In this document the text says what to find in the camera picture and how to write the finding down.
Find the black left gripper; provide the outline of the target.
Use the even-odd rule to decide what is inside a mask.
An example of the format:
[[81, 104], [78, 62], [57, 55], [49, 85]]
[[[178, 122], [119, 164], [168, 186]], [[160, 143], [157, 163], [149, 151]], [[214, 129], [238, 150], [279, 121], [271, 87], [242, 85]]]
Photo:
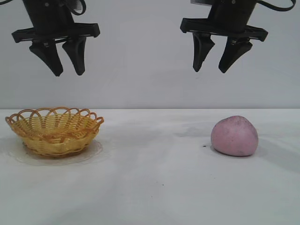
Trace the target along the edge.
[[82, 12], [78, 13], [68, 0], [24, 0], [23, 4], [33, 27], [12, 33], [16, 43], [33, 41], [29, 50], [38, 56], [55, 76], [62, 74], [63, 66], [53, 40], [70, 38], [62, 47], [69, 56], [76, 73], [82, 75], [85, 72], [86, 37], [96, 38], [100, 35], [97, 23], [74, 22], [72, 15], [82, 15], [86, 10], [85, 1], [81, 0], [80, 3]]

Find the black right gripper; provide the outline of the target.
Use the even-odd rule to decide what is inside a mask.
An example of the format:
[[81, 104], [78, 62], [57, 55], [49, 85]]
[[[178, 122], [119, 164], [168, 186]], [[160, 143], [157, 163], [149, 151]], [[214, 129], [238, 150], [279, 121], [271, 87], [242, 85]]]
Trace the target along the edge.
[[215, 43], [211, 35], [228, 37], [218, 68], [226, 73], [243, 54], [250, 51], [250, 39], [265, 41], [265, 29], [247, 25], [255, 0], [215, 0], [207, 18], [183, 18], [180, 30], [193, 33], [193, 69], [199, 72]]

